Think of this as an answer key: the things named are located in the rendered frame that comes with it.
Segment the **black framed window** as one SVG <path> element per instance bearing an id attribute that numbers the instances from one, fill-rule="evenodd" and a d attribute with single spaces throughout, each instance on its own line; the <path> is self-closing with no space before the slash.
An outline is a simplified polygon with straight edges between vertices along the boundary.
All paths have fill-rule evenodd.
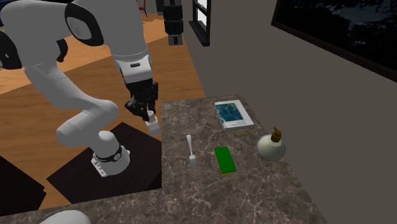
<path id="1" fill-rule="evenodd" d="M 193 18 L 189 21 L 200 44 L 210 46 L 212 0 L 192 0 Z"/>

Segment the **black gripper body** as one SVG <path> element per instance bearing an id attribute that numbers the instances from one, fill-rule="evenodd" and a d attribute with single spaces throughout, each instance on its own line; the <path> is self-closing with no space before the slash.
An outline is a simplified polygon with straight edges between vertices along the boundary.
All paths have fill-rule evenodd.
<path id="1" fill-rule="evenodd" d="M 155 111 L 155 102 L 158 99 L 158 83 L 152 78 L 134 83 L 126 83 L 126 88 L 130 92 L 130 98 L 147 102 L 149 110 Z"/>

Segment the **white rounded object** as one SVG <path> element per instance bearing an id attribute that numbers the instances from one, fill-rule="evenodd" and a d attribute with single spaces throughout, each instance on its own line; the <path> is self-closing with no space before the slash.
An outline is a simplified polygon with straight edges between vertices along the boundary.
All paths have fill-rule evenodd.
<path id="1" fill-rule="evenodd" d="M 40 224 L 91 224 L 91 221 L 81 211 L 65 210 L 51 215 Z"/>

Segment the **dark robot stand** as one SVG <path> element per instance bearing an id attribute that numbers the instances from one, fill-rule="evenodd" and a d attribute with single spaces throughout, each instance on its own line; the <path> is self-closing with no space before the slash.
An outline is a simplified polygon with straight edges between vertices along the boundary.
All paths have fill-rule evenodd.
<path id="1" fill-rule="evenodd" d="M 116 197 L 162 187 L 162 143 L 126 123 L 111 130 L 130 151 L 130 164 L 120 174 L 101 177 L 86 148 L 47 178 L 70 203 Z"/>

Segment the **dark framed wall picture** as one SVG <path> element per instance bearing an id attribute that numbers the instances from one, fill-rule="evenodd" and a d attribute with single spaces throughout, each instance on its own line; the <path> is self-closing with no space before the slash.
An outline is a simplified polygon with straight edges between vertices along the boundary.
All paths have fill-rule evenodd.
<path id="1" fill-rule="evenodd" d="M 271 24 L 397 83 L 397 0 L 277 0 Z"/>

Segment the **black ribbed column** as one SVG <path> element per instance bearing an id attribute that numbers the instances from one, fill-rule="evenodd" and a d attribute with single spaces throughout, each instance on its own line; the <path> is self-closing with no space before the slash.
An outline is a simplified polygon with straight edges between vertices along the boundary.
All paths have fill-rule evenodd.
<path id="1" fill-rule="evenodd" d="M 163 16 L 169 45 L 182 45 L 184 26 L 181 0 L 164 0 Z"/>

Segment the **round white soap dispenser bottle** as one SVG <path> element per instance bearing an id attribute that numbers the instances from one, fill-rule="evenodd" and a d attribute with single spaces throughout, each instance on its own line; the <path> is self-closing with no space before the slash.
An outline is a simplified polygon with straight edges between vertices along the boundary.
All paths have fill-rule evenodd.
<path id="1" fill-rule="evenodd" d="M 262 136 L 257 142 L 257 152 L 266 161 L 276 162 L 286 154 L 286 145 L 282 142 L 282 133 L 274 127 L 271 134 Z"/>

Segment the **green sponge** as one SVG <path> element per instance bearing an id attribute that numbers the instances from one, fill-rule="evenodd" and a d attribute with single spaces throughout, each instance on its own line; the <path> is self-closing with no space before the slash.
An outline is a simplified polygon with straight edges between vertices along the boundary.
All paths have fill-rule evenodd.
<path id="1" fill-rule="evenodd" d="M 237 169 L 228 147 L 215 148 L 214 154 L 216 156 L 221 175 L 236 173 Z"/>

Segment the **white book with blue cover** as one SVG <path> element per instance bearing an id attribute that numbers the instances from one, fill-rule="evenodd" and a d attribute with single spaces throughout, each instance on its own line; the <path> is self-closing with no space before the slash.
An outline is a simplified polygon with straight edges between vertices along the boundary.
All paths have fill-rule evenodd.
<path id="1" fill-rule="evenodd" d="M 250 129 L 254 122 L 240 100 L 219 101 L 214 103 L 223 130 Z"/>

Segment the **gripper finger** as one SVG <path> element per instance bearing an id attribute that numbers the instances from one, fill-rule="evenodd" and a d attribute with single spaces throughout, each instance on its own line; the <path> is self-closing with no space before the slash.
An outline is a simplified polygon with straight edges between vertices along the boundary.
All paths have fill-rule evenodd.
<path id="1" fill-rule="evenodd" d="M 125 103 L 125 108 L 133 115 L 140 116 L 145 122 L 149 121 L 147 102 L 132 97 Z"/>
<path id="2" fill-rule="evenodd" d="M 161 128 L 158 123 L 158 119 L 152 110 L 148 110 L 148 118 L 149 118 L 149 121 L 146 122 L 146 126 L 147 126 L 148 130 L 153 135 L 161 134 Z"/>

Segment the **white fork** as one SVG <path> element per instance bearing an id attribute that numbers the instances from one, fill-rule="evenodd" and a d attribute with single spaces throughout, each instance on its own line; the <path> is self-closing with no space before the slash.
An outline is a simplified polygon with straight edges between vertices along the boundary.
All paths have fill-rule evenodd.
<path id="1" fill-rule="evenodd" d="M 196 157 L 195 157 L 195 155 L 193 154 L 193 150 L 192 150 L 192 137 L 191 137 L 190 134 L 188 134 L 188 135 L 186 136 L 186 140 L 188 141 L 188 146 L 189 146 L 189 151 L 190 151 L 190 156 L 189 156 L 190 165 L 191 165 L 191 168 L 192 168 L 193 170 L 195 170 L 195 169 L 196 169 Z"/>

